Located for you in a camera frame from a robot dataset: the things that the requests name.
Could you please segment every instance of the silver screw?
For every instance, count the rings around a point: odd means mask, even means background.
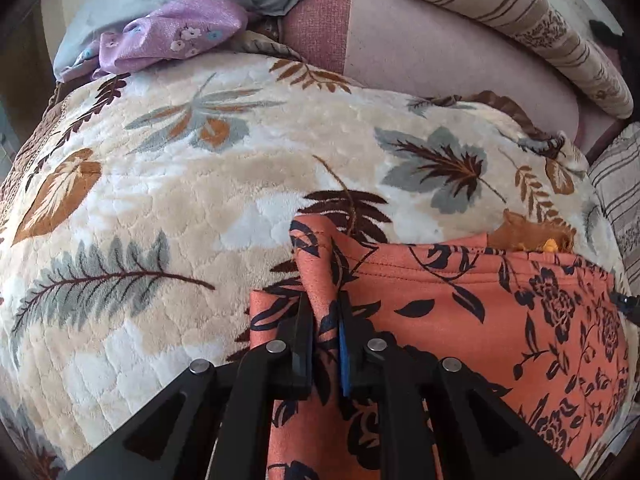
[[[287,344],[284,341],[280,339],[274,339],[273,341],[269,341],[267,343],[267,352],[270,352],[272,354],[279,354],[280,352],[284,352],[286,347]]]
[[[386,348],[386,341],[379,337],[375,337],[373,339],[369,339],[367,347],[373,352],[382,352]]]
[[[447,372],[459,372],[462,370],[462,363],[455,357],[446,357],[442,360],[442,367]]]
[[[194,359],[189,365],[192,374],[200,375],[209,370],[211,363],[206,359]]]

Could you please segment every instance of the orange fabric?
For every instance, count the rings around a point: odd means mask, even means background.
[[[609,301],[612,276],[574,254],[507,253],[455,244],[360,243],[323,216],[297,217],[290,235],[300,278],[251,296],[252,346],[292,316],[300,290],[316,316],[314,390],[276,402],[271,480],[377,479],[375,404],[340,398],[337,319],[346,291],[355,316],[400,346],[455,356],[570,464],[616,415],[628,384],[626,342]]]

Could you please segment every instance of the white flower print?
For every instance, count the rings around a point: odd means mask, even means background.
[[[180,37],[183,40],[194,40],[202,35],[199,28],[187,27],[181,33]]]
[[[174,52],[178,52],[184,49],[185,46],[186,46],[186,43],[184,43],[183,40],[175,40],[171,42],[171,45],[169,45],[169,48]]]

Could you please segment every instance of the cream leaf-print blanket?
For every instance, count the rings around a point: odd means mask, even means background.
[[[50,478],[193,358],[242,356],[249,294],[296,270],[299,213],[364,242],[430,243],[491,231],[508,208],[574,229],[575,252],[626,287],[561,134],[533,141],[488,106],[417,107],[304,62],[210,53],[98,80],[29,157],[2,190],[0,411]]]

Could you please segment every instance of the purple cloth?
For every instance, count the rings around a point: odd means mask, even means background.
[[[121,34],[105,32],[61,74],[63,82],[137,72],[163,59],[187,59],[245,30],[247,12],[229,0],[174,0],[133,20]]]

